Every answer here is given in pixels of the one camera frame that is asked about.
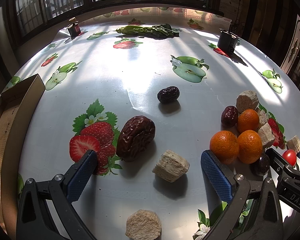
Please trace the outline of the red cherry tomato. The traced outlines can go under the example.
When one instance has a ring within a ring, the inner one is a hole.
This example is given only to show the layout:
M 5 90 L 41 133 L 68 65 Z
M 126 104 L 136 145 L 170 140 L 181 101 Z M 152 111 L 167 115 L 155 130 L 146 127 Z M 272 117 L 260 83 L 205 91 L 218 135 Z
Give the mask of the red cherry tomato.
M 289 165 L 291 165 L 292 167 L 294 167 L 296 165 L 296 152 L 294 150 L 286 150 L 282 157 L 285 159 L 285 161 L 287 163 L 289 163 Z

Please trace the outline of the beige cake chunk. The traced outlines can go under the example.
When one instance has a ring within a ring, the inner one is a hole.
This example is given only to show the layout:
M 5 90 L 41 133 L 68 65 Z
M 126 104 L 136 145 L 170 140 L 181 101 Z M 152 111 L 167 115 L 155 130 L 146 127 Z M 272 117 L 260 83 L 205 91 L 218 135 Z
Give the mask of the beige cake chunk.
M 275 137 L 268 123 L 265 123 L 262 127 L 260 127 L 257 133 L 261 138 L 263 149 L 269 148 L 273 145 Z
M 259 125 L 258 125 L 258 129 L 260 129 L 263 125 L 265 125 L 268 120 L 269 120 L 269 116 L 267 115 L 267 113 L 264 111 L 264 109 L 260 109 L 259 107 L 257 107 L 255 109 L 255 111 L 258 114 L 259 117 Z
M 170 183 L 175 182 L 189 170 L 190 163 L 172 150 L 166 150 L 152 172 Z
M 300 152 L 300 139 L 297 135 L 287 141 L 287 148 L 293 150 L 296 154 Z

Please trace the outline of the dark purple cherry tomato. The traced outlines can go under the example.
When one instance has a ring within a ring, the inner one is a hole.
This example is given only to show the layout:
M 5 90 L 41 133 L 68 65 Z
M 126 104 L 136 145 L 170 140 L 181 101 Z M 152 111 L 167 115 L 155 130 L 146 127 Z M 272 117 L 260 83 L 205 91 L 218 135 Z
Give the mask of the dark purple cherry tomato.
M 261 156 L 254 163 L 249 165 L 251 172 L 255 176 L 264 176 L 268 173 L 270 168 L 270 160 L 269 157 L 262 153 Z

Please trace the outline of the orange tangerine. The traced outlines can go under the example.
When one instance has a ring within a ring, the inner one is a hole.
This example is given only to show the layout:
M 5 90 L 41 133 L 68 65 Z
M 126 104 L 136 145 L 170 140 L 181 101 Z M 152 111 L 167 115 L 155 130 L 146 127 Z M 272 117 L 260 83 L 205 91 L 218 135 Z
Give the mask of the orange tangerine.
M 239 115 L 236 127 L 239 133 L 247 130 L 257 131 L 259 123 L 260 119 L 257 112 L 253 109 L 247 109 Z
M 234 133 L 219 131 L 210 140 L 210 151 L 225 165 L 235 161 L 239 154 L 239 143 Z
M 257 132 L 246 130 L 238 137 L 239 143 L 239 160 L 244 164 L 256 162 L 262 155 L 262 140 Z

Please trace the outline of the red jujube date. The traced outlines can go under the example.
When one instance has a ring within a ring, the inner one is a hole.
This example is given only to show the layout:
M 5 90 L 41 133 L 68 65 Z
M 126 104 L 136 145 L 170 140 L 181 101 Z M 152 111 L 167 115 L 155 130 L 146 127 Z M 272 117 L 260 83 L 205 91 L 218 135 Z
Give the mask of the red jujube date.
M 221 114 L 221 123 L 225 127 L 233 127 L 238 121 L 238 110 L 235 106 L 227 106 Z

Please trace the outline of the round beige cake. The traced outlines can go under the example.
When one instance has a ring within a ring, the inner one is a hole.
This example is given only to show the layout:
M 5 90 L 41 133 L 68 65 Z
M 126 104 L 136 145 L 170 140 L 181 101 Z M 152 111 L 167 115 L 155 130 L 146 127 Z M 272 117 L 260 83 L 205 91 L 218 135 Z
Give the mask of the round beige cake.
M 127 218 L 126 236 L 131 239 L 157 239 L 161 235 L 161 221 L 150 210 L 138 210 Z
M 257 93 L 253 90 L 241 92 L 236 99 L 236 108 L 239 113 L 247 109 L 255 109 L 259 104 Z

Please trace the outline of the round beige cake front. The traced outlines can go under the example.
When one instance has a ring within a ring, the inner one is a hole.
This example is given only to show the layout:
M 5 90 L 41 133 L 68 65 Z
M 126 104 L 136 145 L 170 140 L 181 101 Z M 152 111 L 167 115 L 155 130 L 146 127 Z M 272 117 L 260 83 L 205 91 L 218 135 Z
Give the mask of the round beige cake front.
M 138 210 L 127 218 L 126 236 L 131 239 L 157 239 L 161 235 L 161 221 L 150 210 Z

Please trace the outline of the small dark date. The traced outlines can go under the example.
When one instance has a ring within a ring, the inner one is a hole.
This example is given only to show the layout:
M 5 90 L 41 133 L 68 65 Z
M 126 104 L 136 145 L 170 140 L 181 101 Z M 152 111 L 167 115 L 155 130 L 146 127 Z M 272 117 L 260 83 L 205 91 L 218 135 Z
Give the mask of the small dark date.
M 162 104 L 168 104 L 177 101 L 179 95 L 180 91 L 178 87 L 170 86 L 160 90 L 157 94 L 157 98 Z

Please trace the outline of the large dark brown date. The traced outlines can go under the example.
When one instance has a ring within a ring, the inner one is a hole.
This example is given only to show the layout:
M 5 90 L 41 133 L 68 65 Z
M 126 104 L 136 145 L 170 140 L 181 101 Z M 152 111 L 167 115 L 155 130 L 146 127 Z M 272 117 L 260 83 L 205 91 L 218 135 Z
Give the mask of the large dark brown date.
M 143 115 L 134 116 L 125 123 L 120 132 L 116 155 L 126 162 L 135 161 L 154 137 L 154 122 Z

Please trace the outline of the cardboard box tray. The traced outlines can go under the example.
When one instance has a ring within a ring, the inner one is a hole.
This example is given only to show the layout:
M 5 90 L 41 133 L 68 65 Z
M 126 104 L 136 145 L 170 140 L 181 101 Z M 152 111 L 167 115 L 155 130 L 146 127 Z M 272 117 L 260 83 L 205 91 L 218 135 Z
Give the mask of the cardboard box tray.
M 36 74 L 0 94 L 0 227 L 16 238 L 19 161 L 26 133 L 45 91 Z

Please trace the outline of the black container with stick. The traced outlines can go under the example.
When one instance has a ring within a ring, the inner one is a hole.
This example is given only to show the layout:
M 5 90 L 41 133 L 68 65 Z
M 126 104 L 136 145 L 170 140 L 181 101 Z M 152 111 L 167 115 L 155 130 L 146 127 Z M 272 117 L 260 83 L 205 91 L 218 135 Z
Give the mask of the black container with stick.
M 227 54 L 233 54 L 237 46 L 238 38 L 236 34 L 220 29 L 217 47 Z

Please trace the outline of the fruit print tablecloth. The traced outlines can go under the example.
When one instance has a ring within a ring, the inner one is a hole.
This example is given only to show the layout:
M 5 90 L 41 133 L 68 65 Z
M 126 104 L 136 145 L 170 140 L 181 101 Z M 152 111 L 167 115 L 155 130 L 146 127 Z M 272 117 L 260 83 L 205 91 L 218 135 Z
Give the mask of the fruit print tablecloth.
M 43 82 L 57 75 L 33 114 L 19 163 L 19 174 L 50 180 L 73 163 L 69 142 L 99 121 L 119 133 L 136 115 L 156 126 L 153 141 L 137 160 L 115 160 L 106 175 L 92 176 L 74 208 L 97 239 L 126 239 L 126 220 L 139 209 L 154 211 L 162 224 L 161 239 L 191 239 L 198 211 L 207 216 L 219 200 L 202 173 L 200 156 L 222 129 L 221 114 L 245 90 L 257 93 L 286 139 L 300 139 L 300 91 L 266 54 L 240 40 L 231 59 L 213 49 L 218 36 L 196 30 L 182 9 L 124 10 L 80 24 L 83 34 L 70 38 L 61 30 L 14 75 L 38 74 Z M 169 24 L 179 37 L 156 39 L 116 32 L 127 25 Z M 162 104 L 166 87 L 180 91 L 177 101 Z M 173 183 L 152 170 L 166 150 L 185 158 L 190 167 Z

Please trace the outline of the green leafy vegetable bunch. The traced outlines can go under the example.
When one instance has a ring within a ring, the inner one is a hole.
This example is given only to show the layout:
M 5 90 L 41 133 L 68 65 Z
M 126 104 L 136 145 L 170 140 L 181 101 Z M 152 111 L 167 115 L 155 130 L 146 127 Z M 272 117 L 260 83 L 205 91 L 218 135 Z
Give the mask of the green leafy vegetable bunch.
M 172 28 L 169 24 L 153 25 L 151 27 L 144 27 L 140 25 L 127 25 L 125 27 L 117 28 L 116 32 L 126 36 L 142 36 L 156 39 L 166 39 L 179 37 L 181 30 Z

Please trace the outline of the dark jar with cork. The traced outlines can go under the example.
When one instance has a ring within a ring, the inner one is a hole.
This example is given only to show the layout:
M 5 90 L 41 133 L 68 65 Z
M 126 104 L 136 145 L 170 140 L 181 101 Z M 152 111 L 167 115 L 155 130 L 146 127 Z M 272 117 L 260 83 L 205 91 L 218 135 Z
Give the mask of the dark jar with cork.
M 78 25 L 78 20 L 75 17 L 69 19 L 67 30 L 72 39 L 76 38 L 81 34 L 81 29 Z

